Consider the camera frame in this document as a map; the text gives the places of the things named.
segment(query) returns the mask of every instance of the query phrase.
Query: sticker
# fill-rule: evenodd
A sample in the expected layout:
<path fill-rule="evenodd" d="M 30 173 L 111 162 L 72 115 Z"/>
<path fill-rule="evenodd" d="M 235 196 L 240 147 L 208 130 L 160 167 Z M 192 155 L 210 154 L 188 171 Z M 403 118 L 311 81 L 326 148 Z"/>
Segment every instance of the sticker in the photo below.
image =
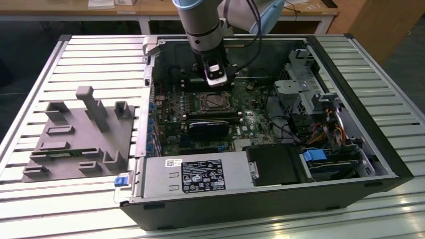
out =
<path fill-rule="evenodd" d="M 182 162 L 183 192 L 199 193 L 226 189 L 222 159 Z"/>
<path fill-rule="evenodd" d="M 180 167 L 182 166 L 182 159 L 167 159 L 166 160 L 166 167 Z"/>

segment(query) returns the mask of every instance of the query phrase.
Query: floor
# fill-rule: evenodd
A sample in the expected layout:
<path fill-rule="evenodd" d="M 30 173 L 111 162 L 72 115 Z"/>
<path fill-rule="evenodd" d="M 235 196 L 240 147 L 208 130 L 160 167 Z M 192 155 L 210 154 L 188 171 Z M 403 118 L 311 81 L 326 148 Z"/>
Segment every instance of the floor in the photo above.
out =
<path fill-rule="evenodd" d="M 15 80 L 0 88 L 0 140 L 15 119 L 62 34 L 140 34 L 136 22 L 0 22 L 0 60 Z M 425 17 L 383 66 L 425 111 Z"/>

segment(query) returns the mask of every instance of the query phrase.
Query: blue latch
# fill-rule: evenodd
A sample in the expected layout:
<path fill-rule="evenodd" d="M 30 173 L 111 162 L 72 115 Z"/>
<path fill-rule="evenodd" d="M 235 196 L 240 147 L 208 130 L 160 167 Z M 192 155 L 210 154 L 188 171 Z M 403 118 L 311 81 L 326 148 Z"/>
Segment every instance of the blue latch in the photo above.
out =
<path fill-rule="evenodd" d="M 114 185 L 115 185 L 116 187 L 128 186 L 128 176 L 126 176 L 126 177 L 118 177 L 118 178 L 115 179 Z"/>
<path fill-rule="evenodd" d="M 327 154 L 326 151 L 322 149 L 311 149 L 303 153 L 306 161 L 311 160 L 327 160 Z"/>

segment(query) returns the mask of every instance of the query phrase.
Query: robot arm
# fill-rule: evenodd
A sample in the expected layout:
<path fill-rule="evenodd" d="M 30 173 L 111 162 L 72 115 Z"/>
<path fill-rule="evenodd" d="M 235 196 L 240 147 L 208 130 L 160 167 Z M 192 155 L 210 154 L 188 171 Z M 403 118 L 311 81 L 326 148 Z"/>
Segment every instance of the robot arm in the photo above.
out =
<path fill-rule="evenodd" d="M 262 33 L 268 33 L 280 17 L 284 0 L 174 0 L 199 70 L 212 87 L 226 84 L 236 74 L 236 68 L 226 57 L 220 17 L 252 34 L 259 32 L 256 15 L 251 12 L 248 1 L 254 1 L 259 8 Z"/>

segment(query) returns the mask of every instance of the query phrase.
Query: table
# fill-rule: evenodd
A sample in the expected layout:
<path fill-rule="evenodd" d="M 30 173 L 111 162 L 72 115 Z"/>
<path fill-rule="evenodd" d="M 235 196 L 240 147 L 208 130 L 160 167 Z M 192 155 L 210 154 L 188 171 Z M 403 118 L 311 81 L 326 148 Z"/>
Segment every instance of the table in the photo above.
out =
<path fill-rule="evenodd" d="M 425 116 L 355 39 L 318 39 L 416 178 L 346 209 L 146 232 L 114 202 L 115 177 L 21 183 L 47 122 L 50 101 L 84 107 L 78 86 L 91 84 L 106 106 L 140 103 L 144 36 L 72 36 L 59 41 L 0 144 L 2 238 L 384 238 L 420 237 L 425 231 Z M 332 84 L 323 75 L 331 91 Z M 135 141 L 131 164 L 135 163 Z"/>
<path fill-rule="evenodd" d="M 150 21 L 180 20 L 171 0 L 138 0 L 134 6 L 90 10 L 88 0 L 0 0 L 0 21 L 139 21 L 143 34 L 151 34 Z M 280 21 L 316 21 L 316 33 L 327 33 L 338 8 L 328 8 L 322 0 L 298 4 L 298 13 L 283 11 Z"/>
<path fill-rule="evenodd" d="M 316 34 L 326 34 L 334 17 L 339 15 L 338 8 L 328 8 L 322 0 L 311 0 L 310 3 L 298 4 L 294 10 L 284 9 L 279 21 L 318 21 Z M 140 4 L 140 28 L 143 34 L 151 34 L 150 21 L 179 21 L 178 9 L 172 0 L 143 0 Z"/>
<path fill-rule="evenodd" d="M 88 0 L 0 0 L 0 21 L 139 21 L 142 0 L 88 9 Z"/>

